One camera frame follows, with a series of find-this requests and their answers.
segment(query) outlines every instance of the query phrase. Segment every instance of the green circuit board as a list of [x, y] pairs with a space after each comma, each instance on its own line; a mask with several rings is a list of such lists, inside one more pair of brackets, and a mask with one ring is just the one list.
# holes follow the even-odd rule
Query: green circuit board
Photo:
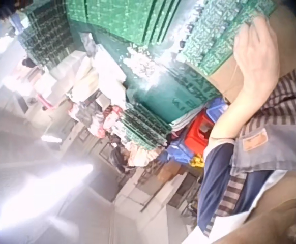
[[182, 54], [207, 76], [213, 74], [231, 55], [234, 37], [244, 22], [259, 13], [269, 16], [275, 10], [272, 0], [210, 0], [194, 23]]

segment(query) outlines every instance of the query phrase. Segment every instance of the wall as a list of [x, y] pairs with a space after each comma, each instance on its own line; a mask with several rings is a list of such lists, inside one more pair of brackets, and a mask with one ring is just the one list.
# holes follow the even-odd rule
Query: wall
[[[184, 240], [188, 233], [177, 210], [171, 209], [172, 212], [167, 213], [170, 207], [167, 206], [167, 203], [180, 187], [186, 173], [177, 175], [167, 182], [147, 208], [141, 212], [152, 197], [136, 187], [143, 171], [144, 169], [137, 169], [134, 176], [120, 190], [115, 200], [115, 211], [135, 221], [143, 244], [180, 243], [170, 240]], [[169, 231], [172, 235], [175, 235], [175, 238], [169, 238]]]
[[[61, 161], [39, 139], [36, 129], [25, 123], [25, 118], [0, 107], [0, 213], [4, 202], [18, 193], [30, 177], [44, 177], [58, 170], [61, 166]], [[88, 182], [86, 184], [95, 181], [95, 178], [101, 173], [101, 168], [95, 167], [93, 174], [87, 177]], [[84, 188], [99, 200], [90, 200], [86, 195], [80, 194]], [[112, 209], [106, 208], [105, 205], [109, 206], [91, 188], [79, 187], [46, 214], [14, 228], [0, 231], [0, 244], [33, 243], [49, 228], [48, 217], [56, 216], [59, 213], [64, 214], [63, 209], [66, 210], [63, 216], [79, 221], [80, 226], [86, 226], [90, 220], [95, 220], [95, 223], [91, 222], [87, 229], [82, 230], [84, 238], [90, 240], [93, 237], [91, 235], [92, 227], [96, 225], [100, 229], [95, 232], [95, 239], [99, 238], [101, 243], [106, 243], [107, 232], [109, 232], [106, 223], [109, 221], [108, 215], [112, 212]], [[97, 213], [90, 212], [90, 209], [95, 209]]]
[[90, 191], [84, 190], [60, 215], [77, 226], [78, 238], [66, 237], [58, 228], [50, 226], [35, 244], [109, 244], [110, 226], [113, 205], [108, 204], [94, 196]]
[[0, 88], [3, 85], [3, 78], [14, 70], [25, 55], [26, 52], [21, 47], [17, 38], [15, 38], [3, 54], [0, 54]]

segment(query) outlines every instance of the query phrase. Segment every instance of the person's hand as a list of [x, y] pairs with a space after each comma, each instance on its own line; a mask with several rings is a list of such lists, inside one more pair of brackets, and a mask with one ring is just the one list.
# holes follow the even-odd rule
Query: person's hand
[[279, 54], [277, 36], [264, 17], [242, 25], [235, 37], [234, 57], [244, 76], [242, 91], [267, 99], [278, 83]]

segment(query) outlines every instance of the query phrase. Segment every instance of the fabric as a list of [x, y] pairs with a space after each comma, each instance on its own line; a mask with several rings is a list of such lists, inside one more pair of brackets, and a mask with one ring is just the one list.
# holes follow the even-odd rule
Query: fabric
[[88, 74], [89, 70], [92, 68], [92, 62], [90, 57], [84, 57], [81, 61], [80, 67], [76, 73], [75, 80], [81, 80], [85, 75]]
[[13, 27], [15, 27], [15, 29], [17, 30], [17, 35], [23, 32], [24, 27], [22, 26], [22, 24], [20, 22], [20, 17], [17, 13], [12, 14], [9, 17], [9, 21], [10, 21], [11, 25]]
[[[273, 128], [277, 129], [277, 133], [268, 133], [269, 131], [267, 132], [266, 126], [273, 126]], [[277, 147], [276, 145], [276, 148], [269, 147], [270, 150], [267, 150], [267, 146], [274, 140], [275, 143], [279, 143], [278, 145], [281, 147]], [[232, 214], [238, 202], [238, 198], [242, 193], [243, 185], [248, 175], [247, 172], [253, 170], [284, 169], [275, 171], [278, 171], [280, 174], [280, 172], [286, 172], [285, 169], [296, 170], [295, 142], [296, 69], [280, 78], [277, 87], [270, 95], [267, 102], [242, 128], [239, 138], [236, 141], [234, 154], [230, 163], [230, 180], [222, 201], [209, 223], [209, 227], [203, 232], [206, 236], [210, 235], [211, 228], [216, 218], [226, 217]], [[261, 154], [262, 157], [260, 157], [259, 153], [262, 148], [263, 154]], [[278, 149], [280, 149], [280, 153], [274, 154], [274, 151], [278, 151]], [[280, 156], [282, 161], [278, 161], [274, 156]], [[228, 196], [233, 196], [234, 199], [228, 201]]]
[[47, 109], [54, 108], [54, 106], [52, 106], [41, 94], [37, 94], [37, 98], [45, 107], [47, 107]]
[[76, 81], [71, 90], [71, 99], [75, 103], [83, 102], [98, 90], [98, 73], [91, 69], [81, 80]]
[[29, 68], [34, 68], [36, 66], [36, 64], [29, 57], [25, 59], [25, 62], [26, 62], [26, 66]]
[[187, 126], [196, 117], [196, 115], [202, 110], [203, 107], [204, 107], [204, 104], [195, 109], [192, 109], [191, 111], [184, 114], [182, 117], [170, 123], [170, 126], [172, 127], [172, 131], [179, 131], [183, 129], [185, 126]]
[[91, 57], [95, 57], [97, 53], [97, 46], [93, 40], [91, 33], [81, 33], [79, 32], [83, 46], [85, 47], [86, 53]]
[[126, 160], [124, 160], [124, 156], [121, 153], [121, 149], [116, 147], [112, 150], [109, 156], [110, 163], [116, 167], [119, 173], [125, 173], [125, 166], [127, 164]]
[[[216, 216], [235, 215], [248, 211], [263, 184], [273, 171], [253, 172], [234, 183], [230, 175], [230, 160], [234, 141], [217, 145], [205, 158], [204, 178], [198, 200], [197, 225], [208, 236]], [[231, 187], [241, 185], [241, 192]]]
[[130, 157], [128, 160], [129, 166], [145, 167], [151, 160], [154, 160], [161, 153], [161, 149], [157, 148], [155, 150], [145, 150], [141, 146], [137, 146], [133, 142], [127, 145], [130, 152]]
[[269, 169], [296, 170], [296, 69], [280, 78], [236, 142], [232, 175]]

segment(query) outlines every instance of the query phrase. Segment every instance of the circuit board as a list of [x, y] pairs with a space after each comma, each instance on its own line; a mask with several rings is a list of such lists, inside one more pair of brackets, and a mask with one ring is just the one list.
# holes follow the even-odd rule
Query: circuit board
[[64, 0], [37, 2], [23, 12], [29, 27], [18, 35], [18, 40], [37, 65], [50, 70], [74, 51]]
[[66, 0], [68, 17], [138, 45], [160, 43], [180, 0]]
[[195, 23], [184, 43], [183, 56], [207, 76], [213, 74], [233, 52], [234, 37], [240, 26], [259, 13], [275, 10], [272, 0], [210, 0], [197, 7]]

